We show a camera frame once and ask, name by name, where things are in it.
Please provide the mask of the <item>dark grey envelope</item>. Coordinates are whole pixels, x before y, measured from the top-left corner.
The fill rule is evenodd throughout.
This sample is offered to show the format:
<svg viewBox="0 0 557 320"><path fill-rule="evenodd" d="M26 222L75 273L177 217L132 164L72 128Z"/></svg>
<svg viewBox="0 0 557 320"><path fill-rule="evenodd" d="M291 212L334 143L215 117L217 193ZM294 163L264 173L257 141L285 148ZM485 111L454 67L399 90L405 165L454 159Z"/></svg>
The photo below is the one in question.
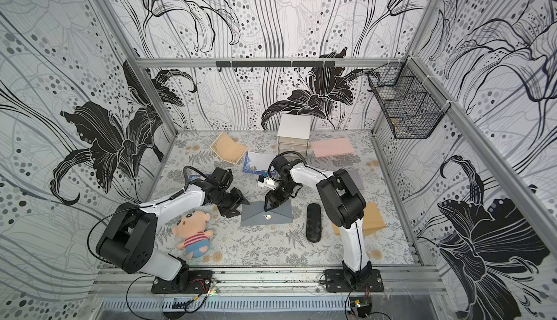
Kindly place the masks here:
<svg viewBox="0 0 557 320"><path fill-rule="evenodd" d="M265 211L264 202L253 202L242 206L241 227L253 227L293 223L292 203L287 201L277 208Z"/></svg>

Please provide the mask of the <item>cream letter paper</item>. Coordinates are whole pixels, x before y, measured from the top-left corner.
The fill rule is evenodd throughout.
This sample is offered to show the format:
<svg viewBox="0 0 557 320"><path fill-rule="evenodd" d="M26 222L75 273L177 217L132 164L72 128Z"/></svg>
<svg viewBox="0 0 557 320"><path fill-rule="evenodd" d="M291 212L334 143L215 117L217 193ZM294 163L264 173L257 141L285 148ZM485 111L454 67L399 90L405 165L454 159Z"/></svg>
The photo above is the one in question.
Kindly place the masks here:
<svg viewBox="0 0 557 320"><path fill-rule="evenodd" d="M222 132L213 141L210 150L212 150L220 160L238 164L247 153L248 147L235 142L225 132Z"/></svg>

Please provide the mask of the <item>pink envelope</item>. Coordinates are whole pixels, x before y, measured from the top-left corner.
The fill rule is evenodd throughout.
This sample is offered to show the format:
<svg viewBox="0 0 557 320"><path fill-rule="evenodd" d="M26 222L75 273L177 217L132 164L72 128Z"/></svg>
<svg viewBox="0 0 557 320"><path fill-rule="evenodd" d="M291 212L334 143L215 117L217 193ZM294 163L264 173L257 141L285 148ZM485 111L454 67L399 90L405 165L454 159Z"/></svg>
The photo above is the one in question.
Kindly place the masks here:
<svg viewBox="0 0 557 320"><path fill-rule="evenodd" d="M355 153L355 149L347 137L315 141L311 142L310 146L316 158L342 156Z"/></svg>

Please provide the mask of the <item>tan kraft envelope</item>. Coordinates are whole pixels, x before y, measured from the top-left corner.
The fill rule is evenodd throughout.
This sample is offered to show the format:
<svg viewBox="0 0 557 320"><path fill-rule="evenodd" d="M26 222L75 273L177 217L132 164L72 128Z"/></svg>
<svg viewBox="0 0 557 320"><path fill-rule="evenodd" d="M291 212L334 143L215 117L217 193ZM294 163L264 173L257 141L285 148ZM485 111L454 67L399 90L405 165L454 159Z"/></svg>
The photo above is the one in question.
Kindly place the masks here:
<svg viewBox="0 0 557 320"><path fill-rule="evenodd" d="M363 234L364 237L368 237L380 230L386 228L387 225L381 216L381 213L375 203L367 203L364 209L364 219L363 219Z"/></svg>

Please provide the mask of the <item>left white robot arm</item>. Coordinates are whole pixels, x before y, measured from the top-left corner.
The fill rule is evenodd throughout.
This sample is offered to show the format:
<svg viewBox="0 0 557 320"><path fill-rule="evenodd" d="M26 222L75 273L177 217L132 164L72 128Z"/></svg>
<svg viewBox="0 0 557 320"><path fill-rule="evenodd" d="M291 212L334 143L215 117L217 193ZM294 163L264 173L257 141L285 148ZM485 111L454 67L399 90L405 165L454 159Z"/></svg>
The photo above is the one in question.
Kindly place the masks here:
<svg viewBox="0 0 557 320"><path fill-rule="evenodd" d="M187 260L171 256L155 247L158 230L179 219L173 234L181 239L179 250L187 259L208 250L213 232L207 229L211 215L201 211L213 204L226 218L239 216L239 207L249 202L241 190L233 187L230 169L217 167L206 175L193 166L183 169L184 186L176 193L156 201L136 205L125 203L108 217L95 252L97 256L123 271L153 275L166 282L187 281Z"/></svg>

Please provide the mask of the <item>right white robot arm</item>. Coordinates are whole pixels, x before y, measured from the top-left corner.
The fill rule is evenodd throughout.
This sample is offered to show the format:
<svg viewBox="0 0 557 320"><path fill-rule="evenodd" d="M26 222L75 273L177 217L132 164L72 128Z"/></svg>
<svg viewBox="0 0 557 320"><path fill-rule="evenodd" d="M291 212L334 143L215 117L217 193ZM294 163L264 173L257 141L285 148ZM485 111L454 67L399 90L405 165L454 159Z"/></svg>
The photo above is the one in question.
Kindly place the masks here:
<svg viewBox="0 0 557 320"><path fill-rule="evenodd" d="M329 220L339 228L343 269L352 278L364 278L371 273L363 233L366 202L347 170L317 169L301 153L285 151L274 157L265 175L259 176L258 186L268 189L264 201L266 211L294 198L297 188L315 189Z"/></svg>

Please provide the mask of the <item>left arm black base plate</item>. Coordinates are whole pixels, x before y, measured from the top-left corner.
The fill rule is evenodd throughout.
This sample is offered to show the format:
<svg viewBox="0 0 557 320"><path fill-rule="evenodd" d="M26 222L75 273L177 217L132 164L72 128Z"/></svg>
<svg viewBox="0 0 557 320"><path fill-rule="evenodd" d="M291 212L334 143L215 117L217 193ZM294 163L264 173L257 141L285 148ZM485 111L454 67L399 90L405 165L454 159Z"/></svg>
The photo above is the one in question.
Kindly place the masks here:
<svg viewBox="0 0 557 320"><path fill-rule="evenodd" d="M213 271L194 270L181 272L172 281L156 277L151 288L153 294L203 294L213 281Z"/></svg>

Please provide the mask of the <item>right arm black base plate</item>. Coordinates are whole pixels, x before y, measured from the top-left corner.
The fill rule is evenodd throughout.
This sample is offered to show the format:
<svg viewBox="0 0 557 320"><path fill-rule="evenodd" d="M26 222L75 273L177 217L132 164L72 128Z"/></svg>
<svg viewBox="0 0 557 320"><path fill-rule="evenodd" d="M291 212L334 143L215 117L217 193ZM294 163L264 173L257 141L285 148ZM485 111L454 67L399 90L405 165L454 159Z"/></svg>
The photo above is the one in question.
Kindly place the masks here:
<svg viewBox="0 0 557 320"><path fill-rule="evenodd" d="M356 274L349 270L326 269L324 286L330 293L384 292L383 279L378 269Z"/></svg>

